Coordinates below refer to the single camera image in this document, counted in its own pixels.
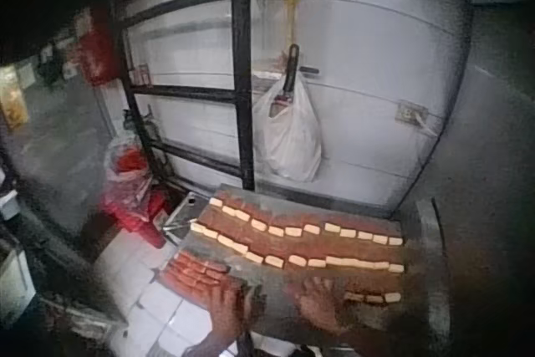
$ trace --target white plastic bag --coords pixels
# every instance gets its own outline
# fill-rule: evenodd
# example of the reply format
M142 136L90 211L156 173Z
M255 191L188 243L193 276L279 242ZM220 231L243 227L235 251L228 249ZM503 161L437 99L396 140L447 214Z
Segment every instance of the white plastic bag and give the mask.
M321 161L319 124L300 73L295 78L293 102L270 117L283 76L252 108L257 151L273 171L295 181L311 181Z

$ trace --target metal table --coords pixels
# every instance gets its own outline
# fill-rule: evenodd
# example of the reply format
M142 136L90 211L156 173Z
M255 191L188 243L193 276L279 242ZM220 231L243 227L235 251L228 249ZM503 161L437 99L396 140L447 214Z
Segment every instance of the metal table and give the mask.
M223 186L222 189L232 191L233 195L239 196L247 202L259 204L261 207L278 213L326 212L321 208L279 200L234 187ZM311 344L322 347L337 345L336 339L312 327L298 315L292 299L286 292L288 283L303 280L313 274L317 275L318 270L287 271L264 265L259 266L236 255L232 250L228 250L218 242L206 239L196 233L188 233L189 220L198 217L207 202L208 200L204 196L190 193L171 214L164 226L168 238L179 245L180 249L193 252L201 258L225 263L231 267L230 274L232 276L243 278L251 285L262 285L263 293L267 295L267 306L265 314L253 328L255 332L295 344ZM420 212L427 215L424 220L421 219ZM422 222L425 222L424 229L422 229ZM388 224L388 222L379 221L378 224L383 225ZM436 229L432 230L434 236L429 235L429 227ZM398 344L396 347L406 350L406 353L412 353L414 348L436 350L436 346L431 347L431 343L436 343L438 339L441 340L441 344L444 343L444 338L447 338L449 330L447 286L442 281L445 265L441 266L440 258L442 243L440 238L437 241L435 236L438 230L438 221L433 219L429 207L425 204L420 206L420 210L417 210L413 216L406 217L406 220L402 222L402 229L405 238L405 266L408 267L401 281L402 303L392 304L386 308L355 304L351 307L351 312L355 320L360 323L387 331ZM427 256L432 256L434 276L428 272L425 263L428 259ZM334 279L335 291L339 292L340 296L345 281L351 275L348 270L331 269L324 269L321 274ZM439 312L438 315L433 315L433 311ZM447 325L433 327L430 322L431 315L433 315L435 323L437 316L440 316L447 322Z

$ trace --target black metal bar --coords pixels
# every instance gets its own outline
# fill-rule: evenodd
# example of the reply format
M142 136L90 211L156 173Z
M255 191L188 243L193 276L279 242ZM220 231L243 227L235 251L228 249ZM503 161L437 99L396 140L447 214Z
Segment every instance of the black metal bar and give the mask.
M284 80L283 92L285 95L293 93L295 86L295 74L298 72L299 46L295 43L288 50L288 62L286 63L286 79Z
M232 61L242 187L254 191L251 101L251 0L232 0Z
M166 178L166 174L164 173L160 162L156 159L154 151L150 147L150 137L145 129L143 117L140 113L140 108L137 105L137 102L135 101L134 92L132 92L131 90L123 32L117 27L112 27L112 29L115 38L115 52L120 62L120 80L123 84L123 90L125 91L126 102L128 103L128 107L130 108L130 112L132 113L135 131L140 137L141 145L143 146L143 151L145 152L145 156L147 158L147 162L149 163L150 170L155 175L155 177L163 183Z
M134 94L211 100L225 104L233 104L236 100L236 91L232 89L188 87L183 85L132 85L130 88Z
M171 155L197 163L198 165L206 166L216 171L227 173L231 176L241 176L240 166L237 164L233 165L230 162L222 161L216 156L209 156L202 150L198 150L186 145L170 144L168 142L155 140L152 140L150 145L158 150L163 150Z
M170 0L169 2L157 4L152 8L147 8L146 10L133 15L132 17L125 18L120 22L120 25L122 28L128 28L146 20L150 20L151 18L159 17L162 14L175 12L176 10L181 10L183 8L190 8L203 3L218 1L221 0Z

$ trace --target finger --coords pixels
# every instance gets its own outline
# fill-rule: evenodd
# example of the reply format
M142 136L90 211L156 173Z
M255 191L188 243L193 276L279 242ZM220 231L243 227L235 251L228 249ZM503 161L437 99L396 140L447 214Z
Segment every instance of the finger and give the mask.
M333 279L324 279L324 287L330 292L333 290Z
M210 292L210 305L221 304L222 301L222 287L214 286Z
M316 288L322 288L324 286L324 280L320 278L319 276L314 276L312 280Z
M303 286L306 293L312 293L314 291L314 281L311 278L306 278L303 282Z
M303 286L301 283L290 283L285 288L286 293L293 298L296 302L303 296Z
M237 296L239 294L239 288L227 287L223 294L223 305L226 307L235 309L237 306Z

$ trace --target hand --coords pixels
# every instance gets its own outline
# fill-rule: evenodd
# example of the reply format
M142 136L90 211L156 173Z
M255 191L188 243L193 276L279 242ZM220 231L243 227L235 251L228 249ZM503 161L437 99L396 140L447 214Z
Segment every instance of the hand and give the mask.
M229 282L210 289L208 311L212 335L222 343L231 344L240 334L254 325L265 308L261 288L245 289L239 282Z
M239 283L229 282L209 290L207 307L211 335L230 345L243 331L243 294Z
M342 303L333 295L333 281L327 278L308 278L303 286L291 288L301 315L317 328L340 336L349 330L340 323L337 313Z

